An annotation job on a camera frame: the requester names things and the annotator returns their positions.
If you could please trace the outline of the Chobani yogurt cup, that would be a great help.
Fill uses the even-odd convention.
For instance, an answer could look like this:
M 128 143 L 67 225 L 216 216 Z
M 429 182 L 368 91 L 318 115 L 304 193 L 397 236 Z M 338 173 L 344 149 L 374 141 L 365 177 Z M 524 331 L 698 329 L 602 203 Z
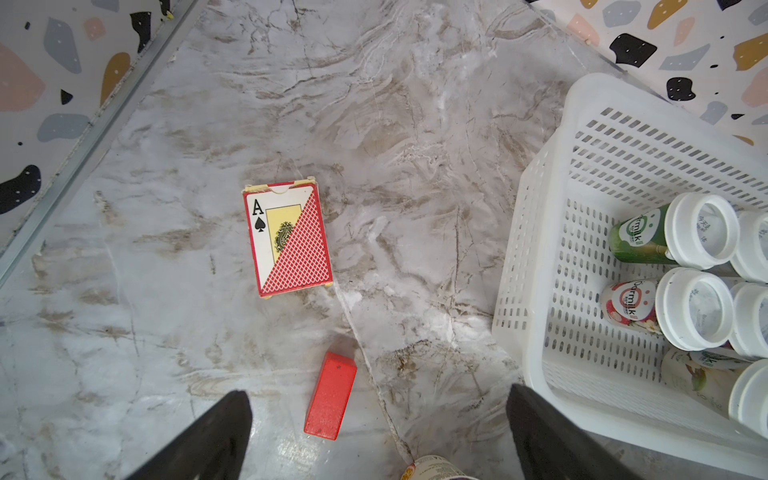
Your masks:
M 400 477 L 401 480 L 477 480 L 465 474 L 446 458 L 426 455 L 411 463 Z

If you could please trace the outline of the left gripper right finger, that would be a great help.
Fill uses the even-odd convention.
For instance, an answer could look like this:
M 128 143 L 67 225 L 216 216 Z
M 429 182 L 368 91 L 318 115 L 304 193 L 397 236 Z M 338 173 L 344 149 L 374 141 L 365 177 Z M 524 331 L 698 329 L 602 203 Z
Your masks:
M 506 414 L 526 479 L 639 477 L 525 385 L 511 387 Z

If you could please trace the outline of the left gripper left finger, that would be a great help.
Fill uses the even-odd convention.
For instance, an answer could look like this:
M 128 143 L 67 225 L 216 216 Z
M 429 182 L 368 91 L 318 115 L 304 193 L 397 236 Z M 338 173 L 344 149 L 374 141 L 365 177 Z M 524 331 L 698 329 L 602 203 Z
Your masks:
M 132 479 L 237 479 L 252 426 L 248 395 L 233 390 L 167 444 Z

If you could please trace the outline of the white yogurt cup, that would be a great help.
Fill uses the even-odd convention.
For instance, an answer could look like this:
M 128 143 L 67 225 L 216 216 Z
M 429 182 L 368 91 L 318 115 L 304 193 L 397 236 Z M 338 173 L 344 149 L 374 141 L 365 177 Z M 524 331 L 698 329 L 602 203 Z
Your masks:
M 709 270 L 729 262 L 740 241 L 736 211 L 714 194 L 683 193 L 615 225 L 609 249 L 625 263 Z
M 691 268 L 677 267 L 659 278 L 608 286 L 600 299 L 608 320 L 660 335 L 684 351 L 720 347 L 734 331 L 734 299 L 727 284 Z
M 671 348 L 661 379 L 710 410 L 756 434 L 767 436 L 767 361 L 749 360 L 728 349 Z

